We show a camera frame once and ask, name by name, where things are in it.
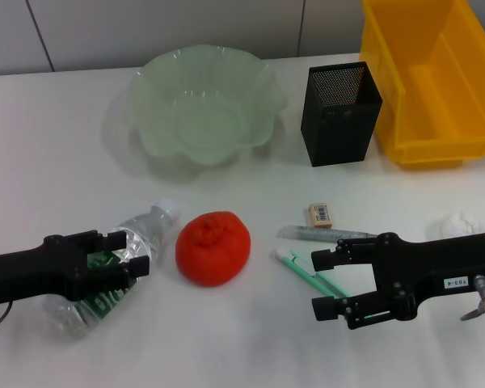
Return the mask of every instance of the glass bowl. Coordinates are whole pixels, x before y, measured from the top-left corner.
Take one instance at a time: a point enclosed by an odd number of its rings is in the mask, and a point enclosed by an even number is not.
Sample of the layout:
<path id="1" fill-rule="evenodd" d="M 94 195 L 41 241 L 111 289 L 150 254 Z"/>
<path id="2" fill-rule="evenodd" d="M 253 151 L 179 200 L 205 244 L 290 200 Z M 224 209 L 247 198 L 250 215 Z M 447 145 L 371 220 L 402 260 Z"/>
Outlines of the glass bowl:
<path id="1" fill-rule="evenodd" d="M 266 143 L 287 100 L 269 66 L 245 51 L 197 45 L 156 57 L 132 80 L 129 119 L 149 155 L 212 166 Z"/>

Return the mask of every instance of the black mesh pen holder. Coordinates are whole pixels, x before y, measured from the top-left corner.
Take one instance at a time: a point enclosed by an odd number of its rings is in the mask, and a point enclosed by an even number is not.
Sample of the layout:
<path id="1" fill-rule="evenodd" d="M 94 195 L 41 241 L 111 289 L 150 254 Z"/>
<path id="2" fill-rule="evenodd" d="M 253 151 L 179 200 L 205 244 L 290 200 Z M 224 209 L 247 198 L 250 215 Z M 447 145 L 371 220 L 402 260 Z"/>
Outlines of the black mesh pen holder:
<path id="1" fill-rule="evenodd" d="M 365 159 L 381 105 L 366 62 L 310 68 L 302 136 L 311 165 Z"/>

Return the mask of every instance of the yellow plastic bin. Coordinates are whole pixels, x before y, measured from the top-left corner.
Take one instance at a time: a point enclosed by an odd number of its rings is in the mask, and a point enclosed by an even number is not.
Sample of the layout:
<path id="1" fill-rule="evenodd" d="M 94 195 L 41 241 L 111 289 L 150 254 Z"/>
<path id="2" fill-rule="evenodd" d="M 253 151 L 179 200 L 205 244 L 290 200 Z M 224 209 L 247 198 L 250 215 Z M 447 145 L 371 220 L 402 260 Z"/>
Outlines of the yellow plastic bin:
<path id="1" fill-rule="evenodd" d="M 466 0 L 364 0 L 375 132 L 402 165 L 485 156 L 485 31 Z"/>

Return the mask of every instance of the plastic water bottle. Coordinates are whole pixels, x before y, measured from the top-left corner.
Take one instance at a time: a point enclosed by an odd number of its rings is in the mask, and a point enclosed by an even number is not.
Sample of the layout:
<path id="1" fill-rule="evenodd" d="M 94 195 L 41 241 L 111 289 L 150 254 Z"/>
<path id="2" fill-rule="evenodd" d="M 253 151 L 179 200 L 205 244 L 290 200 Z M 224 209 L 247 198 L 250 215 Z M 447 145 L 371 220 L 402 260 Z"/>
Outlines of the plastic water bottle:
<path id="1" fill-rule="evenodd" d="M 88 255 L 89 268 L 102 268 L 148 255 L 156 260 L 164 234 L 178 221 L 179 210 L 170 200 L 161 200 L 146 214 L 122 222 L 112 232 L 126 233 L 126 248 Z M 57 334 L 82 337 L 92 330 L 120 302 L 137 280 L 127 289 L 99 293 L 82 301 L 71 302 L 59 295 L 48 295 L 44 310 Z"/>

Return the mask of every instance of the white tabletop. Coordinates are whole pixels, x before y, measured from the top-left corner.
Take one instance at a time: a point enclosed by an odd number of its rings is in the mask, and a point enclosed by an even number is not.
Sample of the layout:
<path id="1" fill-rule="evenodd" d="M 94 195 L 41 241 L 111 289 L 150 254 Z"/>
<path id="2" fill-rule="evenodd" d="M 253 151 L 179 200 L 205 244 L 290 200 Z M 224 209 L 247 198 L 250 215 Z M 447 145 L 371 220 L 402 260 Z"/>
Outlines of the white tabletop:
<path id="1" fill-rule="evenodd" d="M 284 241 L 303 209 L 327 202 L 335 227 L 435 237 L 438 220 L 466 211 L 485 225 L 485 159 L 450 171 L 406 172 L 375 141 L 364 162 L 312 168 L 300 133 L 308 69 L 357 55 L 270 61 L 289 97 L 271 143 L 211 169 L 154 163 L 124 118 L 135 69 L 0 77 L 0 253 L 48 234 L 97 229 L 180 202 L 183 222 L 230 210 L 251 232 L 251 257 L 227 285 L 203 289 L 178 273 L 172 247 L 85 340 L 44 330 L 40 297 L 15 302 L 0 326 L 3 387 L 471 387 L 485 384 L 485 316 L 474 294 L 424 302 L 419 317 L 350 331 L 318 323 L 320 296 L 269 252 L 309 259 L 320 243 Z M 373 289 L 370 268 L 331 273 L 352 294 Z M 5 306 L 0 306 L 0 314 Z"/>

